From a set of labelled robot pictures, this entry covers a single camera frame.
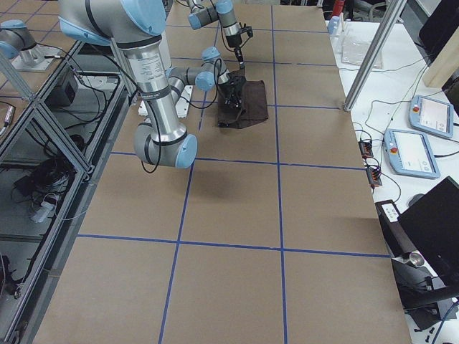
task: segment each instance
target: blue joint cap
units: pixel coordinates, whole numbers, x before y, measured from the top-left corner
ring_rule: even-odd
[[[0,52],[2,52],[7,59],[13,59],[19,55],[19,52],[15,47],[4,41],[0,41]]]
[[[226,14],[232,11],[231,0],[219,0],[216,5],[218,14]]]
[[[98,34],[95,34],[94,32],[91,32],[87,29],[83,29],[82,27],[74,25],[73,23],[61,17],[59,17],[59,22],[60,22],[60,30],[62,31],[62,33],[64,33],[68,37],[72,37],[73,39],[76,39],[77,41],[83,41],[83,42],[95,44],[95,45],[105,45],[105,46],[110,45],[110,40],[108,38],[102,37]]]
[[[194,162],[198,151],[198,140],[196,136],[188,134],[185,137],[184,142],[179,147],[177,158],[175,159],[175,167],[177,168],[188,168]]]
[[[198,30],[202,28],[201,22],[196,14],[190,14],[188,16],[188,21],[193,30]]]
[[[215,86],[214,73],[200,72],[196,76],[196,86],[205,92],[210,91]]]
[[[221,54],[216,47],[208,47],[201,54],[201,58],[204,62],[218,59],[220,56]]]
[[[22,20],[19,19],[12,19],[4,21],[0,24],[2,29],[26,29],[26,24]]]
[[[121,0],[124,11],[143,32],[159,36],[166,28],[166,11],[161,0]]]

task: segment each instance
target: red object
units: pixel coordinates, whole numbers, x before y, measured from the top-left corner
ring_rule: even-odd
[[[335,5],[333,6],[333,12],[331,16],[339,16],[344,8],[345,0],[335,0]]]

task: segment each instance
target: white desk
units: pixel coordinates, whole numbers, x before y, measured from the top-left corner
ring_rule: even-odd
[[[378,27],[377,23],[349,22],[346,23],[346,25],[349,25],[349,35],[353,35],[355,37],[359,37],[361,40],[368,41],[372,39]],[[340,69],[358,69],[357,66],[353,66],[352,64],[342,63],[341,54],[339,53],[335,53],[335,58],[336,63]],[[422,55],[419,53],[416,46],[413,44],[404,26],[402,24],[397,24],[382,50],[383,70],[393,70],[405,65],[410,65],[421,58]],[[364,124],[365,120],[368,117],[372,101],[383,100],[385,102],[399,102],[400,100],[411,100],[414,95],[415,85],[408,93],[407,90],[413,84],[415,84],[415,80],[417,79],[420,71],[425,67],[425,62],[420,61],[412,65],[411,67],[406,67],[394,72],[372,72],[369,76],[369,79],[366,81],[366,84],[359,96],[359,99],[357,100],[353,110],[351,111],[352,120],[355,123],[360,123],[361,125],[363,125],[363,129],[365,131],[368,131],[372,135],[373,139],[381,139],[382,135],[380,133],[378,133],[375,130],[372,130],[371,128],[368,128]],[[346,94],[349,91],[352,82],[354,81],[356,73],[356,71],[340,70],[341,81],[343,83],[344,92]],[[421,80],[417,88],[416,94],[431,95],[432,93],[436,93],[438,91],[440,91],[440,89],[426,87]],[[448,101],[448,99],[442,92],[432,96],[432,98],[446,102]],[[371,113],[371,117],[368,124],[384,132],[387,125],[390,122],[390,118],[394,114],[394,111],[397,110],[394,116],[394,120],[390,123],[389,128],[413,130],[411,129],[408,120],[409,106],[410,104],[408,102],[404,102],[400,105],[385,105],[376,102],[374,103],[373,111]],[[455,116],[455,122],[459,122],[457,116]],[[356,130],[361,129],[360,125],[354,124],[354,127]],[[360,132],[357,132],[356,134],[357,138],[359,138],[361,135]],[[457,143],[437,138],[432,135],[428,136],[434,154],[442,155],[459,151],[459,144]],[[453,139],[459,140],[459,128],[457,127],[455,128]],[[381,141],[373,142],[373,152],[381,163],[382,172],[393,178],[402,189],[402,195],[400,196],[400,199],[397,202],[397,207],[401,212],[407,209],[408,201],[415,194],[427,193],[431,188],[437,185],[446,176],[452,176],[453,179],[459,181],[459,155],[451,156],[449,158],[437,159],[437,164],[441,172],[441,177],[439,179],[429,180],[423,178],[399,176],[397,174],[394,174],[394,171],[390,167],[388,159],[385,156],[385,153],[381,152]],[[376,188],[374,191],[374,201],[377,202],[386,199],[395,200],[398,197],[398,188],[395,186],[395,184],[384,176],[382,176],[382,183],[383,186]],[[416,325],[414,324],[410,316],[407,316],[407,322],[410,326],[410,332],[412,335],[413,343],[425,343],[427,335],[430,335],[428,333],[428,330],[422,333],[416,333],[413,330],[414,328],[416,328]],[[435,332],[433,335],[430,335],[430,341],[432,341],[434,335]],[[438,344],[443,342],[459,342],[459,320],[450,320],[445,323],[436,343]]]

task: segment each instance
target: label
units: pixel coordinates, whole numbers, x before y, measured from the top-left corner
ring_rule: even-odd
[[[382,205],[382,210],[384,210],[384,213],[386,214],[387,218],[389,219],[390,222],[397,222],[399,218],[399,213],[397,213],[397,210],[394,208],[394,204],[383,204]]]
[[[163,62],[159,54],[143,59],[130,59],[129,62],[137,82],[152,82],[164,77]]]

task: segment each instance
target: light blue tablet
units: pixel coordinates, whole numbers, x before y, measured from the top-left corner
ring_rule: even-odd
[[[388,129],[384,134],[384,147],[395,173],[428,179],[440,177],[426,134]]]
[[[447,102],[417,95],[410,108],[410,123],[415,129],[426,133],[452,138],[454,128],[454,107]]]

